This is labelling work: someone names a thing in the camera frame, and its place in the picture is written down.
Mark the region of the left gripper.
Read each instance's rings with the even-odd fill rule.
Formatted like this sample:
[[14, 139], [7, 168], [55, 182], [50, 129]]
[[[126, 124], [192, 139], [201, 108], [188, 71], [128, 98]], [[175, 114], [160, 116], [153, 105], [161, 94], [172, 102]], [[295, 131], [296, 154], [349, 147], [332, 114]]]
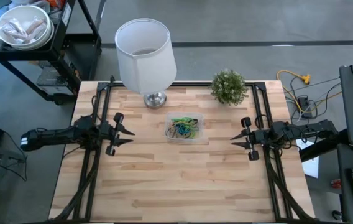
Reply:
[[109, 140], [110, 144], [106, 148], [106, 154], [109, 156], [114, 156], [116, 153], [115, 147], [119, 147], [123, 144], [130, 143], [133, 140], [132, 139], [120, 139], [119, 138], [119, 132], [127, 135], [134, 135], [134, 133], [128, 131], [124, 125], [122, 124], [122, 121], [124, 119], [124, 115], [121, 113], [116, 113], [114, 120], [116, 122], [116, 126], [113, 127], [109, 124], [109, 122], [104, 119], [101, 122], [101, 138], [105, 140]]

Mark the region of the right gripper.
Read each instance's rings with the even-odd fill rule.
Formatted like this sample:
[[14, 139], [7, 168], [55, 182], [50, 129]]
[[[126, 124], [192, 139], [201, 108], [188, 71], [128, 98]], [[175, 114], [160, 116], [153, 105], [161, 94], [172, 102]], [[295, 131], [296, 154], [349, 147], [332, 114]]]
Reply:
[[262, 146], [264, 156], [267, 159], [270, 159], [270, 139], [268, 138], [268, 134], [264, 130], [251, 131], [250, 126], [252, 123], [249, 117], [242, 118], [241, 124], [244, 129], [232, 139], [245, 137], [245, 142], [233, 142], [232, 145], [248, 149], [249, 160], [257, 161], [259, 160], [259, 152], [255, 149], [254, 146], [256, 144], [260, 144]]

